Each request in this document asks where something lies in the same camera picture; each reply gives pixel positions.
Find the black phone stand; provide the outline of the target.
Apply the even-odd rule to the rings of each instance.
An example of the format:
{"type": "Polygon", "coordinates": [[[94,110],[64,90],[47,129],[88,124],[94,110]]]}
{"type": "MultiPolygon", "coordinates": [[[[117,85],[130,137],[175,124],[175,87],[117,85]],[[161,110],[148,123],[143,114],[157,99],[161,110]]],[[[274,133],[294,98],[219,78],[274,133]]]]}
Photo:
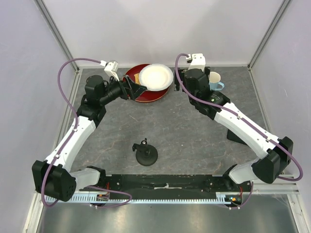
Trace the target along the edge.
{"type": "Polygon", "coordinates": [[[140,144],[134,143],[132,150],[136,152],[136,160],[142,166],[151,166],[158,159],[157,149],[148,144],[147,138],[142,140],[140,144]]]}

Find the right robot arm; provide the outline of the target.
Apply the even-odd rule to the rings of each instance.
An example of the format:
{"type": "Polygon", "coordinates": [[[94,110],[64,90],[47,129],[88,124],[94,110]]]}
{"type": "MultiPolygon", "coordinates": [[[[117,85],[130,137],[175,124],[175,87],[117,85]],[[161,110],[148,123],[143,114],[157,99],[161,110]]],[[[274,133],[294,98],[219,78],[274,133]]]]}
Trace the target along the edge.
{"type": "Polygon", "coordinates": [[[294,143],[289,137],[279,138],[269,133],[243,114],[223,93],[211,90],[205,71],[195,68],[182,72],[177,68],[174,79],[196,110],[225,126],[257,156],[251,162],[229,169],[228,176],[222,180],[226,190],[234,191],[245,181],[261,180],[272,184],[280,178],[292,161],[294,143]]]}

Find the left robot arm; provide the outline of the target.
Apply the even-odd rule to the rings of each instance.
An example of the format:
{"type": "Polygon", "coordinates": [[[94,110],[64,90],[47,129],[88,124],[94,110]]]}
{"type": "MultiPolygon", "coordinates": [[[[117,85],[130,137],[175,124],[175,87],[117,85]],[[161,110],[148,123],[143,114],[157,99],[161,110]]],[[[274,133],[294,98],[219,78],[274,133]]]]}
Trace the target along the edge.
{"type": "Polygon", "coordinates": [[[74,121],[54,151],[44,161],[35,161],[32,173],[35,189],[42,200],[51,197],[56,201],[69,201],[75,191],[91,186],[96,191],[105,189],[105,170],[89,166],[72,172],[71,167],[82,145],[98,128],[104,115],[105,106],[117,98],[135,100],[147,88],[135,83],[129,76],[116,81],[104,80],[100,75],[87,78],[85,94],[74,121]]]}

